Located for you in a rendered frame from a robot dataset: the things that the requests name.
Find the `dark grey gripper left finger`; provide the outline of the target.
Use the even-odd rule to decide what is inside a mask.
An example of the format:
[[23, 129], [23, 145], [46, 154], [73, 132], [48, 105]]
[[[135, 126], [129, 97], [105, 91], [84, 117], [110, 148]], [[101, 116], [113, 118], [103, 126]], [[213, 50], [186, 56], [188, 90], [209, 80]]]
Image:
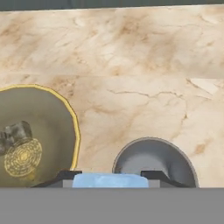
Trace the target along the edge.
[[44, 183], [38, 184], [38, 188], [71, 188], [73, 185], [74, 177], [82, 174], [82, 171], [60, 171], [58, 175]]

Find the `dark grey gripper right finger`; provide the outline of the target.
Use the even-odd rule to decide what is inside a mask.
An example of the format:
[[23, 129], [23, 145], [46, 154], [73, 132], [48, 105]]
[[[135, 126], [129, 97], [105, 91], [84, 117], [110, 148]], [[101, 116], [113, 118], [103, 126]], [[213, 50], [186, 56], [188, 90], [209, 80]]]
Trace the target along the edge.
[[161, 188], [179, 187], [188, 188], [188, 185], [170, 180], [162, 171], [141, 171], [141, 176], [149, 180], [151, 185]]

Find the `olive bowl with yellow rim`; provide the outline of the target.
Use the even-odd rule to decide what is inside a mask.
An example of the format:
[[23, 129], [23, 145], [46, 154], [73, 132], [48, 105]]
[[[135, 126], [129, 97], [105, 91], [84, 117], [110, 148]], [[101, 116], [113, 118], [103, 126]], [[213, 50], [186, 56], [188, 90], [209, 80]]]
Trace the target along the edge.
[[0, 187], [32, 187], [75, 169], [81, 134], [63, 96], [33, 84], [0, 89], [0, 130], [21, 121], [30, 124], [32, 140], [0, 156]]

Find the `grey ice cube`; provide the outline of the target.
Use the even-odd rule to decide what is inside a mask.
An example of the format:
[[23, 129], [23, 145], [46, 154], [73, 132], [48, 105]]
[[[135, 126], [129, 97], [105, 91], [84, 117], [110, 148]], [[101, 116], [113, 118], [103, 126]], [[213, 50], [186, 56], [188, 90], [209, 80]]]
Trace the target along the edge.
[[6, 155], [10, 149], [32, 140], [32, 128], [28, 122], [21, 121], [0, 130], [0, 156]]

